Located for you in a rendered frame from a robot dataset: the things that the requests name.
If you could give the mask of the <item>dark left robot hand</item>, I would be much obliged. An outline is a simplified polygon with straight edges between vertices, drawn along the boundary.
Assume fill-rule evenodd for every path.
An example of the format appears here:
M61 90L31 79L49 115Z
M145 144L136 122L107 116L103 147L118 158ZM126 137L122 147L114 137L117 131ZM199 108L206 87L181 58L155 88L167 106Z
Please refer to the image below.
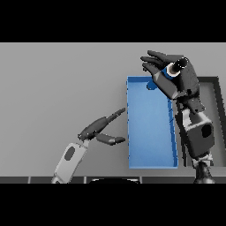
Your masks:
M78 134L79 140L85 141L97 139L99 142L110 146L125 142L124 137L112 137L102 133L102 131L109 123L111 123L124 112L125 108L122 108L109 117L101 117L99 119L96 119L89 126L85 127L81 133Z

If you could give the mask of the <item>dark right robot hand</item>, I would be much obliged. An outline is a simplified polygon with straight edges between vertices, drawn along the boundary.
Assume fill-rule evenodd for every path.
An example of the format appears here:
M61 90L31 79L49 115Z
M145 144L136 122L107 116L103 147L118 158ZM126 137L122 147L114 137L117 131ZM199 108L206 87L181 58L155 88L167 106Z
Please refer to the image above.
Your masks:
M205 110L200 101L200 85L197 74L189 59L183 55L167 55L161 52L149 50L148 56L142 56L143 70L150 72L154 83L171 100L177 100L185 109L189 109L193 114ZM169 68L180 59L185 59L187 65L179 71L179 74L172 79L168 79L163 70Z

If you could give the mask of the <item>blue pipe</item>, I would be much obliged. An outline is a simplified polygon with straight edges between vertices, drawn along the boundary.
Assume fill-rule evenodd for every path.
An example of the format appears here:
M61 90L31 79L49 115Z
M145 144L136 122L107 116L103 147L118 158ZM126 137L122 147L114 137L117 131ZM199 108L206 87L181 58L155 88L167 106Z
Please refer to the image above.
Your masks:
M169 63L162 70L152 76L152 80L147 83L149 90L154 90L156 87L166 90L168 87L174 87L172 80L176 78L181 71L188 65L188 59L182 57L175 63Z

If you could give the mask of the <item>dark grey bin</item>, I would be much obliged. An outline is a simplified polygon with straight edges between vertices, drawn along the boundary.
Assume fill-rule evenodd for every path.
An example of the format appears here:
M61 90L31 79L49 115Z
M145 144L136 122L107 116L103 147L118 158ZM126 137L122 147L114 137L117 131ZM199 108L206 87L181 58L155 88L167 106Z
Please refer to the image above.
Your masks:
M214 167L226 167L226 115L219 79L198 77L203 113L213 122L215 144L210 148Z

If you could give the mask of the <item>blue bin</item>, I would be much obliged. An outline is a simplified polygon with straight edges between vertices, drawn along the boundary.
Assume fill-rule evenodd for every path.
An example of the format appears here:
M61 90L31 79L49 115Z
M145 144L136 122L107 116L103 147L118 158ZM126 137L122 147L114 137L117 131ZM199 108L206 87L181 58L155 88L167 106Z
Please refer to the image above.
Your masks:
M126 86L129 168L176 169L172 100L148 76L128 76Z

